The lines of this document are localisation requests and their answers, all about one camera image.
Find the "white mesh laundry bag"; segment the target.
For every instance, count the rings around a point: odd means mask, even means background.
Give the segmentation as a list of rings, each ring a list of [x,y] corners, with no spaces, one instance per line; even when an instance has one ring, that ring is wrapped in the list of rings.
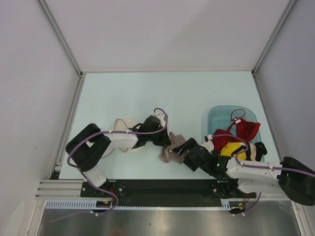
[[[118,118],[115,121],[114,130],[122,131],[123,133],[110,133],[105,134],[110,138],[111,143],[102,155],[102,157],[108,156],[113,149],[119,148],[122,152],[136,152],[142,147],[134,147],[138,139],[135,134],[130,134],[132,128],[136,125],[133,118]]]

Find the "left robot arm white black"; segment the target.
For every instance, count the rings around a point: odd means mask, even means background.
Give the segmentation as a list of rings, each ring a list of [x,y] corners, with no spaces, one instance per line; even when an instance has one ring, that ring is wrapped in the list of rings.
[[[108,193],[109,185],[98,166],[100,159],[115,148],[138,150],[147,142],[159,147],[169,146],[167,124],[168,115],[163,113],[155,113],[126,130],[101,131],[90,123],[66,145],[67,161],[74,161],[75,168],[92,183],[91,190],[102,197]]]

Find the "yellow black bra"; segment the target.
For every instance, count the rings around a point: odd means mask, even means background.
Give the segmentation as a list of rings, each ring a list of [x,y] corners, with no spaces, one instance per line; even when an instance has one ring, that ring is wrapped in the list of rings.
[[[267,149],[262,142],[257,142],[254,144],[249,144],[248,149],[245,152],[242,152],[246,149],[244,143],[228,143],[224,146],[221,151],[221,156],[236,157],[238,154],[238,159],[248,160],[248,161],[261,161],[263,156],[267,154]]]

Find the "teal transparent plastic basin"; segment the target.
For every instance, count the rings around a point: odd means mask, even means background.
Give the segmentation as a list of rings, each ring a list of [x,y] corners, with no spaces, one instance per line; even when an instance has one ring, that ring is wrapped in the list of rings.
[[[222,156],[235,157],[240,160],[263,161],[267,149],[261,141],[260,123],[248,108],[232,105],[215,106],[208,113],[208,134],[214,135],[212,143],[214,152]]]

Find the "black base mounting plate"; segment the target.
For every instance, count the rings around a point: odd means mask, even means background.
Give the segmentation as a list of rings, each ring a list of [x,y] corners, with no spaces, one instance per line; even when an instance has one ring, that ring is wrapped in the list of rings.
[[[116,179],[101,189],[114,193],[120,207],[219,207],[221,199],[255,199],[236,180],[217,179]]]

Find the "aluminium frame rail front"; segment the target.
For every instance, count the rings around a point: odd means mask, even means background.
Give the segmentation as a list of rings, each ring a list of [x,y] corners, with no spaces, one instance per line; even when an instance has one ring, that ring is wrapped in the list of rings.
[[[245,194],[251,192],[261,193],[267,199],[287,199],[283,190],[271,183],[263,183],[255,180],[237,181],[237,188]],[[74,198],[109,198],[116,196],[110,191],[94,188],[84,180],[42,180],[36,193],[38,197],[74,197]]]

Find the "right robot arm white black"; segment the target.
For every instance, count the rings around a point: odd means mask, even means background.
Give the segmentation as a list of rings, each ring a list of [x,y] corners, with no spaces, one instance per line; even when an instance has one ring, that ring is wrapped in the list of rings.
[[[213,153],[213,139],[208,135],[199,145],[190,138],[173,148],[172,153],[184,158],[192,170],[200,168],[218,180],[227,181],[227,192],[232,197],[246,193],[285,195],[293,202],[305,206],[315,204],[315,173],[312,169],[292,157],[278,162],[241,160],[239,156],[249,150],[249,144],[239,140],[245,147],[230,156]]]

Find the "beige bra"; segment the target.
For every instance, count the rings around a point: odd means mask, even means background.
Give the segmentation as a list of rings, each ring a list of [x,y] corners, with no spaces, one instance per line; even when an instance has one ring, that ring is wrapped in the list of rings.
[[[175,135],[173,132],[170,132],[169,140],[171,142],[171,145],[162,147],[162,152],[159,155],[160,159],[165,163],[175,161],[179,164],[182,164],[184,161],[184,155],[187,154],[187,151],[179,155],[172,150],[183,145],[186,142],[186,139],[182,135]]]

